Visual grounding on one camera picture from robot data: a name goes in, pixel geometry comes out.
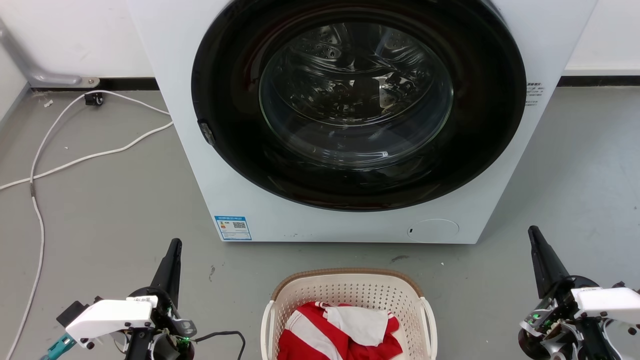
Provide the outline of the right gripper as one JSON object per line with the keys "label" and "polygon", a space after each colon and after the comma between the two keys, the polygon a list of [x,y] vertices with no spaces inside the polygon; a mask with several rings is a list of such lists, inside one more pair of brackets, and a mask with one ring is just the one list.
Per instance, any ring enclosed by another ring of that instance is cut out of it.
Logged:
{"label": "right gripper", "polygon": [[531,360],[619,360],[606,335],[612,323],[604,313],[579,310],[574,290],[594,290],[585,276],[569,276],[538,226],[528,228],[535,286],[540,303],[521,322],[518,344]]}

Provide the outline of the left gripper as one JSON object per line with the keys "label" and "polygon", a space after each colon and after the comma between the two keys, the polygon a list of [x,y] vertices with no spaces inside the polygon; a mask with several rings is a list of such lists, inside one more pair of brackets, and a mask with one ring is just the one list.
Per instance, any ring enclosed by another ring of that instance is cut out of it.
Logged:
{"label": "left gripper", "polygon": [[153,300],[150,319],[144,325],[127,325],[126,360],[192,360],[195,346],[191,338],[197,333],[195,324],[178,313],[183,242],[171,240],[160,261],[151,287],[130,294],[133,300]]}

